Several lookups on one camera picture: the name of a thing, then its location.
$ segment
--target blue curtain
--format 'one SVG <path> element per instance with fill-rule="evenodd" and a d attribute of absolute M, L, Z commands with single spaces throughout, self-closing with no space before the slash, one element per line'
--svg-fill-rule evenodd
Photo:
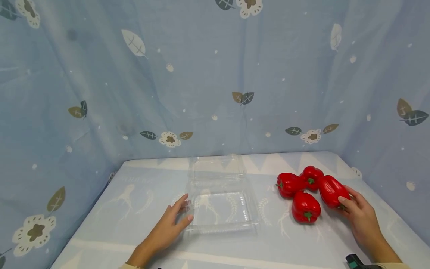
<path fill-rule="evenodd" d="M 126 160 L 229 153 L 333 151 L 430 243 L 429 9 L 0 0 L 0 265 L 49 266 Z"/>

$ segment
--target green button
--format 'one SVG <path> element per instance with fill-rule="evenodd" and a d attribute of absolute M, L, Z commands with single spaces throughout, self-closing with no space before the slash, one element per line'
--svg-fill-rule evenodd
<path fill-rule="evenodd" d="M 351 269 L 354 269 L 354 268 L 358 267 L 358 264 L 355 261 L 353 261 L 349 264 L 349 266 Z"/>

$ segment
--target sleeve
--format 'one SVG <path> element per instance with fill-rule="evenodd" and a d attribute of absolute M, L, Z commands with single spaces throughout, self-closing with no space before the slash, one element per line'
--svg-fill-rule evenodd
<path fill-rule="evenodd" d="M 139 269 L 139 268 L 136 266 L 132 266 L 132 265 L 125 263 L 125 264 L 123 264 L 123 266 L 121 266 L 120 269 Z"/>
<path fill-rule="evenodd" d="M 404 263 L 374 263 L 382 267 L 383 269 L 411 269 L 408 265 Z"/>

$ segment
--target hand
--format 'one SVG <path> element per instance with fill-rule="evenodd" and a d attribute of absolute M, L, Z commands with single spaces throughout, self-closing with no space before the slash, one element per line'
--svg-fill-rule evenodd
<path fill-rule="evenodd" d="M 373 207 L 359 192 L 348 186 L 345 188 L 352 195 L 352 200 L 339 196 L 339 202 L 346 208 L 335 210 L 349 220 L 357 242 L 370 251 L 375 262 L 401 263 L 400 258 L 382 235 Z"/>
<path fill-rule="evenodd" d="M 146 237 L 137 246 L 127 264 L 144 267 L 153 255 L 170 246 L 179 234 L 193 221 L 194 217 L 188 215 L 178 224 L 175 224 L 176 216 L 188 206 L 188 194 L 183 195 L 173 206 L 167 206 L 161 219 Z"/>

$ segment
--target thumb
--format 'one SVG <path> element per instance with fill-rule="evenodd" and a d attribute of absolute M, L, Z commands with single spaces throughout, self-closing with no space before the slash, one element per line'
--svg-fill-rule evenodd
<path fill-rule="evenodd" d="M 346 207 L 349 213 L 357 214 L 360 212 L 360 208 L 350 199 L 346 199 L 343 196 L 338 197 L 339 202 Z"/>
<path fill-rule="evenodd" d="M 188 225 L 191 224 L 193 219 L 194 219 L 193 215 L 188 215 L 185 218 L 183 218 L 178 224 L 176 224 L 176 228 L 178 229 L 178 232 L 182 232 L 185 228 L 187 228 Z"/>

